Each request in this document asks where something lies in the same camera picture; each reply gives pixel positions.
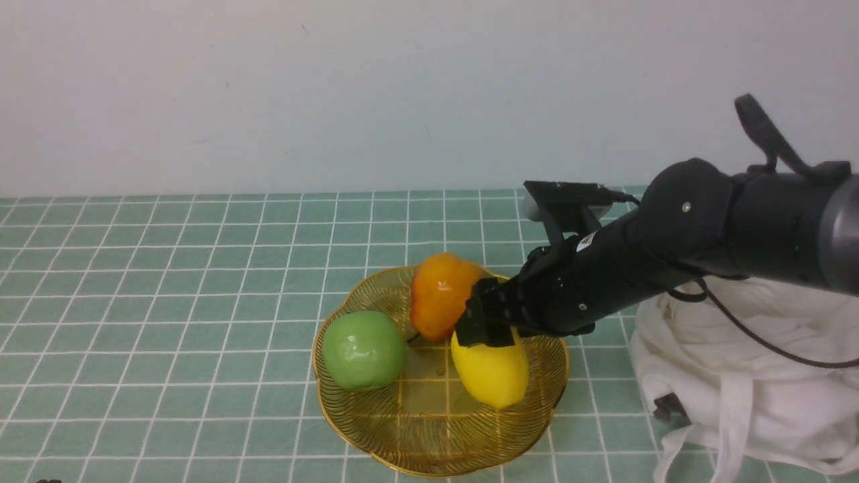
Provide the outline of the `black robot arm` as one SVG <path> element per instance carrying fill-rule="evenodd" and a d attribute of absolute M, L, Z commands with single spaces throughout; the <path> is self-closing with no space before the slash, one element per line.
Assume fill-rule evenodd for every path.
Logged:
<path fill-rule="evenodd" d="M 857 294 L 857 176 L 847 162 L 806 176 L 675 163 L 605 225 L 593 211 L 631 195 L 593 183 L 524 186 L 550 244 L 515 277 L 476 282 L 455 324 L 460 345 L 591 333 L 608 315 L 706 276 Z"/>

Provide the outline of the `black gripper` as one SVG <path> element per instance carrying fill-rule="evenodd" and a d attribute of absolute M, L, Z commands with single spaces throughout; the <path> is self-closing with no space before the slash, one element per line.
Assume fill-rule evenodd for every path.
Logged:
<path fill-rule="evenodd" d="M 531 253 L 509 281 L 472 286 L 455 324 L 459 345 L 512 347 L 512 326 L 552 337 L 589 333 L 596 321 L 695 278 L 647 247 L 636 213 L 605 225 L 584 213 L 576 222 L 542 221 L 548 248 Z"/>

